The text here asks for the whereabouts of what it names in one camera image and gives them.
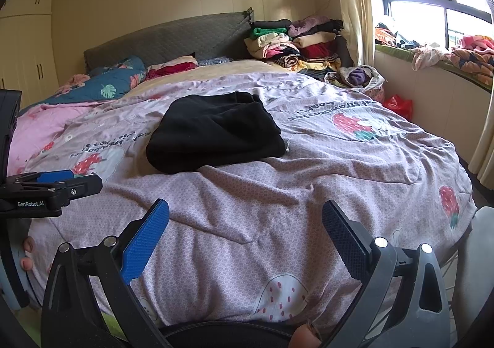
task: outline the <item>red plastic bag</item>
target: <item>red plastic bag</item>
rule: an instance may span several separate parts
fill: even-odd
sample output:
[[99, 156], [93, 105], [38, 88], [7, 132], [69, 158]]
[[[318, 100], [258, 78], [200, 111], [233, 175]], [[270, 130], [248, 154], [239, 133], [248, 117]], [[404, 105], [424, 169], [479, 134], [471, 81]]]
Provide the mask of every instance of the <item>red plastic bag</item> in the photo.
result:
[[390, 99], [386, 100], [383, 103], [383, 106], [387, 109], [401, 115], [403, 118], [412, 120], [413, 114], [413, 101], [412, 100], [404, 100], [399, 95], [395, 94]]

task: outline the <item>white curtain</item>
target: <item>white curtain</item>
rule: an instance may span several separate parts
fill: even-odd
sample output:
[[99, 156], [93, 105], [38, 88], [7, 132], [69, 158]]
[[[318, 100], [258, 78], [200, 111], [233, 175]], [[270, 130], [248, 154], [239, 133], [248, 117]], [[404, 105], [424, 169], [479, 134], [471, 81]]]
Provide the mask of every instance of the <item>white curtain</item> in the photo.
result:
[[484, 130], [468, 169], [477, 174], [483, 186], [494, 189], [494, 93], [491, 95]]
[[340, 0], [348, 51], [355, 65], [374, 65], [374, 24], [371, 0]]

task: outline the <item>blue gripper pad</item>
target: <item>blue gripper pad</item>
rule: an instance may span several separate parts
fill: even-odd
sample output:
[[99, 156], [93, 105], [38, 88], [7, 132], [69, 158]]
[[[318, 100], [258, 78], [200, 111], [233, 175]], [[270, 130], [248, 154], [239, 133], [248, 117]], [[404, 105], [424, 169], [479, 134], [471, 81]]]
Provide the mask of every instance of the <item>blue gripper pad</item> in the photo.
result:
[[333, 200], [323, 205], [322, 220], [352, 278], [365, 280], [370, 270], [372, 237], [369, 232], [359, 222], [349, 220]]
[[73, 179], [73, 172], [70, 170], [41, 173], [36, 181], [40, 183], [53, 183], [65, 181], [67, 179]]
[[170, 218], [168, 203], [157, 199], [144, 216], [144, 223], [130, 240], [122, 254], [122, 275], [125, 284], [138, 278], [151, 257]]

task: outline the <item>wardrobe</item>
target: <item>wardrobe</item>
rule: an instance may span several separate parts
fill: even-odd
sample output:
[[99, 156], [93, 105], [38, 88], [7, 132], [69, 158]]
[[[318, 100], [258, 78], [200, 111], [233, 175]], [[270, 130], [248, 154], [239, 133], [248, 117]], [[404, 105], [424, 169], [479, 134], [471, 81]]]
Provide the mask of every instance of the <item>wardrobe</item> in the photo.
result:
[[0, 88], [21, 90], [21, 107], [57, 90], [51, 0], [7, 0], [0, 9]]

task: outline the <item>headboard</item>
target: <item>headboard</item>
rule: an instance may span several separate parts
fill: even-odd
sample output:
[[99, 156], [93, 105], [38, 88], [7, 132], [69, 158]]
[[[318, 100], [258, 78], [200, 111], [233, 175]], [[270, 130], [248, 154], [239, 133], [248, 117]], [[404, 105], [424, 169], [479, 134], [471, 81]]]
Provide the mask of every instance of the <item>headboard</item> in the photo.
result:
[[110, 66], [137, 55], [145, 66], [160, 64], [195, 52], [197, 60], [227, 56], [250, 58], [249, 37], [254, 11], [218, 13], [161, 23], [134, 31], [84, 51], [86, 71]]

